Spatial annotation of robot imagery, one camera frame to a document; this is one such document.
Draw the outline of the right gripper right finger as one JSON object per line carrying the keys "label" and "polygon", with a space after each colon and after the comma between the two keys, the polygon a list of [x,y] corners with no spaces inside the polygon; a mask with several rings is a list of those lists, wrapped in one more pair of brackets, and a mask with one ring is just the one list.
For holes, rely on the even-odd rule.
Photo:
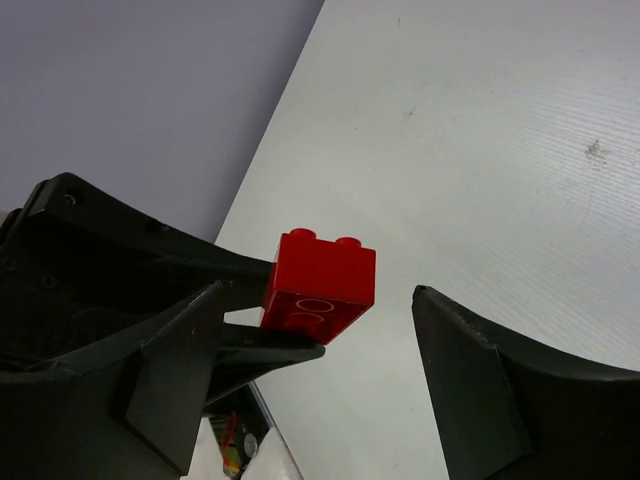
{"label": "right gripper right finger", "polygon": [[639,374],[557,350],[419,286],[412,315],[452,479],[636,479]]}

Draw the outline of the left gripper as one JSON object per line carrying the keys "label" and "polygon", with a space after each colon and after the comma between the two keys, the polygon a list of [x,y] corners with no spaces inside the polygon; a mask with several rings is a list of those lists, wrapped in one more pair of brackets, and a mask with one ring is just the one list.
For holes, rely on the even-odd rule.
{"label": "left gripper", "polygon": [[1,229],[1,370],[44,363],[223,288],[226,312],[262,303],[272,264],[162,223],[72,173],[40,182]]}

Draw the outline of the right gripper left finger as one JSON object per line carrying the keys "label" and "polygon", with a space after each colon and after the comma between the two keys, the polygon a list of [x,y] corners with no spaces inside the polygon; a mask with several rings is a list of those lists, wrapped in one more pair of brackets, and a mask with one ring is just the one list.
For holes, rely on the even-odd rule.
{"label": "right gripper left finger", "polygon": [[187,474],[222,323],[222,292],[211,285],[92,345],[2,374],[2,478]]}

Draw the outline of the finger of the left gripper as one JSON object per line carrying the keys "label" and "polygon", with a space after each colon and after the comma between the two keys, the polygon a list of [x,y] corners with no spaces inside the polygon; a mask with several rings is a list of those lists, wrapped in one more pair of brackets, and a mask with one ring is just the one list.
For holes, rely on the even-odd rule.
{"label": "finger of the left gripper", "polygon": [[321,358],[325,346],[302,334],[224,324],[206,405],[281,368]]}

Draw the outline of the red studded lego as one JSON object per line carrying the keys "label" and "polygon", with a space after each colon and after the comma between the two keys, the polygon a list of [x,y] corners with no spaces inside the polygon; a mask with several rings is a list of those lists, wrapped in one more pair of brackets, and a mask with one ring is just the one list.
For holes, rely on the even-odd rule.
{"label": "red studded lego", "polygon": [[323,240],[305,228],[281,235],[260,327],[328,345],[375,302],[376,251],[354,237]]}

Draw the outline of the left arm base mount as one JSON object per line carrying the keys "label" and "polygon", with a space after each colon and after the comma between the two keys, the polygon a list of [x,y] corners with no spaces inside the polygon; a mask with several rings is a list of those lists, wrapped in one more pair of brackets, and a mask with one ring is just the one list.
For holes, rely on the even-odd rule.
{"label": "left arm base mount", "polygon": [[301,479],[297,462],[256,383],[208,405],[227,479]]}

